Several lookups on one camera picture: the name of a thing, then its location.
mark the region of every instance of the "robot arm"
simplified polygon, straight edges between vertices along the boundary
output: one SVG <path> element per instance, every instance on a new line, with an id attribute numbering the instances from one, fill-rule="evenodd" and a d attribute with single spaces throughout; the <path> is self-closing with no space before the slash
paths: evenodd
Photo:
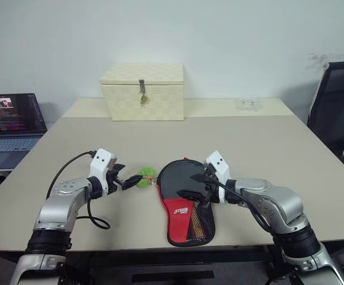
<path id="1" fill-rule="evenodd" d="M 258 222 L 271 233 L 274 243 L 282 248 L 285 261 L 296 270 L 301 281 L 305 281 L 302 284 L 344 285 L 329 253 L 317 240 L 304 214 L 302 201 L 296 193 L 286 187 L 274 186 L 263 179 L 232 180 L 229 166 L 217 151 L 208 157 L 206 162 L 207 177 L 192 178 L 199 182 L 219 185 L 217 193 L 214 193 L 219 198 L 215 197 L 212 201 L 228 201 L 247 207 L 256 219 L 262 220 Z M 327 278 L 327 281 L 322 283 L 319 278 Z"/>
<path id="2" fill-rule="evenodd" d="M 93 157 L 88 178 L 60 182 L 52 188 L 38 215 L 24 255 L 18 260 L 10 285 L 23 284 L 26 277 L 32 276 L 41 277 L 47 284 L 58 283 L 57 276 L 61 275 L 65 265 L 66 250 L 71 248 L 70 234 L 78 210 L 89 204 L 91 199 L 115 192 L 117 186 L 114 182 L 127 189 L 142 178 L 141 175 L 134 175 L 128 180 L 119 179 L 118 172 L 124 165 L 115 162 L 113 154 L 100 148 Z"/>

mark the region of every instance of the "green ball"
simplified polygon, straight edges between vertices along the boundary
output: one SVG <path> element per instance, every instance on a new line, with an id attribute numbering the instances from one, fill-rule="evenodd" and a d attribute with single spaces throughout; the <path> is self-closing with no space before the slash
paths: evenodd
<path id="1" fill-rule="evenodd" d="M 156 171 L 152 167 L 144 167 L 141 169 L 138 174 L 143 175 L 143 176 L 152 176 L 153 179 L 156 178 Z M 149 179 L 142 179 L 140 180 L 136 186 L 139 188 L 145 188 L 150 185 Z"/>

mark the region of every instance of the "white wall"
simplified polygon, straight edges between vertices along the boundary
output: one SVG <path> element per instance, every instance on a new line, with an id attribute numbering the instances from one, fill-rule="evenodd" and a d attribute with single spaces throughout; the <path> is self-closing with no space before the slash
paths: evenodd
<path id="1" fill-rule="evenodd" d="M 344 0 L 0 0 L 0 93 L 35 92 L 48 122 L 114 62 L 181 62 L 187 97 L 279 96 L 306 120 L 328 61 Z"/>

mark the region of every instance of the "dark floor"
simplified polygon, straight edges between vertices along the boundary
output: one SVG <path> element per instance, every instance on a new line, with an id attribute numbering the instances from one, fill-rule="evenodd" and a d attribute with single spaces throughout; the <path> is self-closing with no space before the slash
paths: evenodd
<path id="1" fill-rule="evenodd" d="M 78 263 L 78 255 L 73 255 L 75 262 Z M 8 284 L 15 264 L 0 258 L 0 285 Z M 148 273 L 168 273 L 186 271 L 212 271 L 214 278 L 204 278 L 188 281 L 148 281 L 138 282 L 139 284 L 151 285 L 172 285 L 172 284 L 264 284 L 267 281 L 267 264 L 258 262 L 229 262 L 207 265 L 174 265 L 174 266 L 152 266 L 152 267 L 115 267 L 115 268 L 94 268 L 91 270 L 92 276 L 96 279 L 96 284 L 131 284 L 136 283 L 134 278 L 138 274 Z M 290 284 L 288 279 L 277 280 L 272 284 Z"/>

